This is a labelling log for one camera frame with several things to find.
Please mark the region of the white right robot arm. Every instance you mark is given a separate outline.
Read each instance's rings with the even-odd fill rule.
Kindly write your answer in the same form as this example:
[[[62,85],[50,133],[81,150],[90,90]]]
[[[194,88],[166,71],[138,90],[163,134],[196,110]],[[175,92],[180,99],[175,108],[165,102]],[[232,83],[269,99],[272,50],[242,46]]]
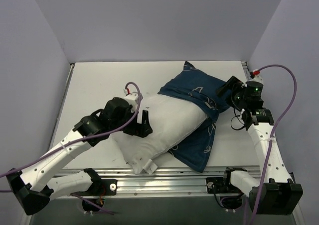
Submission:
[[[219,97],[226,92],[226,102],[240,112],[244,129],[250,135],[260,165],[261,178],[252,177],[239,167],[228,167],[221,179],[221,188],[235,189],[249,200],[257,215],[290,215],[303,195],[301,184],[295,183],[282,160],[275,137],[275,121],[269,109],[263,106],[260,76],[242,82],[232,76],[216,90]]]

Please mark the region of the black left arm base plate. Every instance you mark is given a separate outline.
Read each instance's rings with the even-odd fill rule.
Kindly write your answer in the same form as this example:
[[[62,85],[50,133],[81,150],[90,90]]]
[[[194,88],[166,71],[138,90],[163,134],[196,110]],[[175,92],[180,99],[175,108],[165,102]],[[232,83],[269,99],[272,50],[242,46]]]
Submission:
[[[98,173],[92,169],[87,168],[82,170],[86,173],[92,184],[86,190],[75,192],[79,196],[114,196],[117,194],[117,180],[116,179],[102,179]]]

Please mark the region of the blue embroidered pillowcase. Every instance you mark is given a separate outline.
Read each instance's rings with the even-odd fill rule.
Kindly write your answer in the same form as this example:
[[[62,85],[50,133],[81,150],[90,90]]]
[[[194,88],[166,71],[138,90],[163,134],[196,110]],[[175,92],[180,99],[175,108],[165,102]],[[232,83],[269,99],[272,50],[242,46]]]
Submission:
[[[224,80],[185,61],[183,70],[158,92],[181,103],[177,108],[180,118],[177,127],[185,126],[185,129],[182,138],[169,152],[199,173],[207,166],[219,115],[230,107],[226,103],[226,97],[230,93],[226,92],[221,97],[216,93],[224,84]]]

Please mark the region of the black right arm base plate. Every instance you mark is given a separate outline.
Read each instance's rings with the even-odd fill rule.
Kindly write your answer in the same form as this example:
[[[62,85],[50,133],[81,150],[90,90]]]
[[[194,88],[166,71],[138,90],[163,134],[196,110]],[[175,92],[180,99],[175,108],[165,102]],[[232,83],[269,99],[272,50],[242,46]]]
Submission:
[[[238,188],[226,183],[223,177],[207,177],[205,181],[209,194],[242,194]]]

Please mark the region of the white pillow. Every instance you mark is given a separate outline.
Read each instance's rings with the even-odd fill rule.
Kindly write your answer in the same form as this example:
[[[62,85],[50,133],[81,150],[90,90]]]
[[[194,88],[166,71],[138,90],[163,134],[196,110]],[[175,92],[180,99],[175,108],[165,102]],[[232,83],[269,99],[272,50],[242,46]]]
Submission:
[[[149,112],[151,134],[145,138],[123,132],[111,135],[136,175],[144,170],[152,174],[157,169],[153,159],[178,145],[207,119],[196,104],[165,95],[144,98],[140,109]]]

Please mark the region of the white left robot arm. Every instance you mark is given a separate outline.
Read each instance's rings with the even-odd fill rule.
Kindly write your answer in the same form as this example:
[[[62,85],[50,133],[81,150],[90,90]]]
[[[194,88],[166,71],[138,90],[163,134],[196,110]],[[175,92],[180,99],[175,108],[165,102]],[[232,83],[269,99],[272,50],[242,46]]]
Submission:
[[[67,135],[38,160],[21,169],[6,173],[10,188],[27,215],[45,208],[50,201],[80,193],[100,195],[106,192],[101,177],[92,169],[56,178],[55,175],[80,154],[106,140],[112,133],[147,137],[152,133],[149,113],[142,111],[142,121],[137,121],[142,96],[131,93],[124,98],[115,97],[103,109],[98,109],[80,119]]]

